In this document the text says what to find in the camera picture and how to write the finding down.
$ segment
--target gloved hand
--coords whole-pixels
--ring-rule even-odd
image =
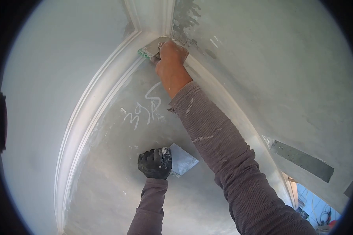
[[[169,148],[152,149],[138,156],[138,169],[148,178],[167,179],[173,167]]]

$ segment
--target sleeve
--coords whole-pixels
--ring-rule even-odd
[[[147,178],[141,193],[140,205],[128,230],[128,235],[161,235],[163,202],[168,181]]]
[[[196,82],[184,86],[170,106],[215,173],[240,234],[316,235],[307,220],[278,198],[259,171],[254,150]]]

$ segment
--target wet patch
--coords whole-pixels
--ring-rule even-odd
[[[213,59],[217,59],[217,56],[210,49],[205,49],[204,51]]]

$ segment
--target white paint smudge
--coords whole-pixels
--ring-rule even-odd
[[[193,142],[193,143],[196,143],[196,142],[199,141],[199,140],[210,139],[210,138],[212,138],[212,137],[213,137],[213,135],[208,136],[208,137],[199,137],[199,138],[197,138],[197,139],[194,139],[192,142]]]
[[[190,112],[190,109],[192,108],[192,103],[193,103],[193,98],[191,99],[190,103],[188,104],[188,108],[186,110],[186,117],[187,117],[188,113]]]
[[[222,44],[222,42],[221,42],[220,40],[218,40],[218,38],[216,37],[216,35],[215,35],[215,39],[216,39],[217,41],[219,41],[219,42]]]
[[[210,39],[210,41],[211,43],[213,43],[213,45],[215,45],[218,48],[218,46],[215,44],[215,42],[212,39]]]

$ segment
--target putty knife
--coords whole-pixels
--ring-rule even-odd
[[[194,158],[175,143],[170,146],[170,150],[173,163],[170,173],[172,176],[181,177],[199,162],[198,159]]]
[[[170,41],[171,38],[166,37],[166,36],[162,36],[157,38],[156,40],[152,41],[151,43],[149,43],[148,45],[144,46],[143,48],[139,49],[137,51],[137,53],[139,53],[140,55],[151,59],[153,56],[156,57],[157,59],[161,59],[160,57],[160,49],[158,47],[158,43],[161,42],[167,42]]]

